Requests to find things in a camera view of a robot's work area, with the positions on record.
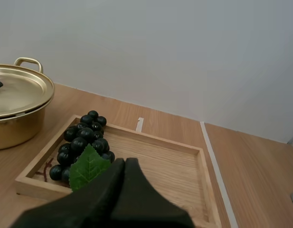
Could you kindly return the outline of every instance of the white wall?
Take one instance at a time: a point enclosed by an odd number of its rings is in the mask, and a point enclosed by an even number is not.
[[[0,0],[0,63],[265,138],[293,135],[293,0]]]

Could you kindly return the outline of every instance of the white tape line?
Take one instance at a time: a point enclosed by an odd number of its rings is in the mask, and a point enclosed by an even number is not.
[[[203,137],[205,139],[205,143],[206,143],[207,148],[208,148],[209,156],[211,157],[211,160],[212,160],[212,164],[213,164],[214,171],[215,171],[215,174],[216,174],[218,186],[220,188],[221,196],[222,196],[224,205],[226,207],[228,220],[230,221],[230,225],[231,225],[232,228],[238,228],[238,224],[237,224],[237,221],[236,221],[236,218],[235,218],[232,206],[231,206],[231,202],[230,202],[230,199],[228,198],[227,190],[226,190],[226,187],[224,185],[224,182],[223,182],[220,170],[219,170],[219,166],[218,166],[218,163],[217,163],[217,160],[216,160],[216,157],[215,157],[211,142],[209,140],[208,133],[207,133],[207,130],[205,128],[204,122],[200,122],[200,125],[201,125],[201,129],[202,129]]]
[[[142,118],[142,117],[138,118],[138,123],[137,123],[137,127],[136,127],[137,132],[142,132],[143,121],[144,121],[144,118]]]

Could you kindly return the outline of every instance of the pot handle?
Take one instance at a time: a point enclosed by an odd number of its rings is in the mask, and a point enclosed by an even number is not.
[[[36,59],[33,59],[33,58],[26,58],[26,57],[18,58],[17,60],[15,60],[14,65],[20,66],[23,62],[37,64],[38,65],[38,71],[40,73],[43,73],[42,64],[39,61],[37,61]]]

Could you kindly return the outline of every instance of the wooden table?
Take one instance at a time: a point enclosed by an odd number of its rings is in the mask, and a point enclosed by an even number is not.
[[[143,117],[142,132],[203,148],[222,226],[230,227],[198,121],[56,85],[43,130],[27,143],[0,151],[0,228],[45,203],[17,195],[14,179],[71,115],[93,109],[109,123],[132,130]],[[206,129],[239,227],[293,228],[293,148],[210,124]]]
[[[143,117],[143,133],[202,147],[205,151],[221,223],[223,227],[230,227],[198,121],[56,85],[55,97],[46,108],[42,131],[22,145],[0,151],[0,228],[8,227],[24,210],[46,203],[40,199],[17,195],[13,187],[14,179],[70,116],[84,115],[90,110],[97,110],[111,124],[132,130],[136,128],[138,118]]]

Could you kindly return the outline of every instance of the wooden tray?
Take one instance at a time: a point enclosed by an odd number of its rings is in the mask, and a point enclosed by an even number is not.
[[[80,121],[74,115],[26,169],[16,178],[18,194],[55,200],[71,193],[69,186],[49,177],[58,164],[57,150],[63,132]],[[105,139],[116,158],[136,157],[152,186],[165,198],[184,208],[196,227],[221,227],[203,150],[178,142],[108,124]]]

